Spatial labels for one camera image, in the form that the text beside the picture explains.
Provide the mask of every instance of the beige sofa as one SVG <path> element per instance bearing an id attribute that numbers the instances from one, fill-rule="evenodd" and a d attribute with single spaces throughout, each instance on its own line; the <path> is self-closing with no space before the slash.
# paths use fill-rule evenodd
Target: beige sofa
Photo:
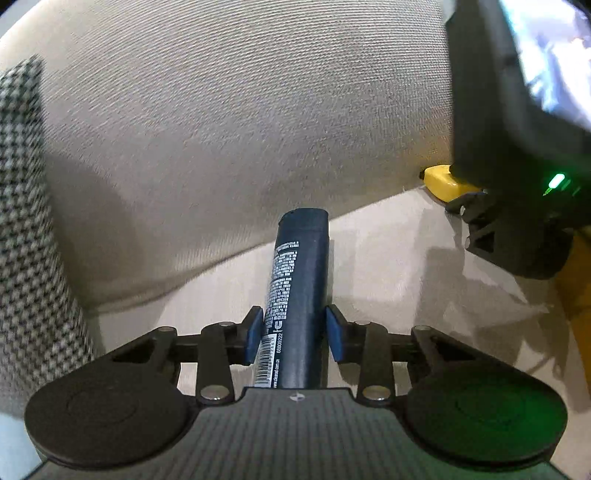
<path id="1" fill-rule="evenodd" d="M 342 312 L 432 325 L 550 384 L 570 413 L 554 462 L 586 478 L 591 400 L 552 284 L 466 253 L 461 221 L 417 188 L 450 161 L 437 0 L 42 0 L 0 67 L 35 53 L 60 247 L 105 350 L 264 305 L 280 215 L 323 207 Z M 330 385 L 355 373 L 332 363 Z"/>

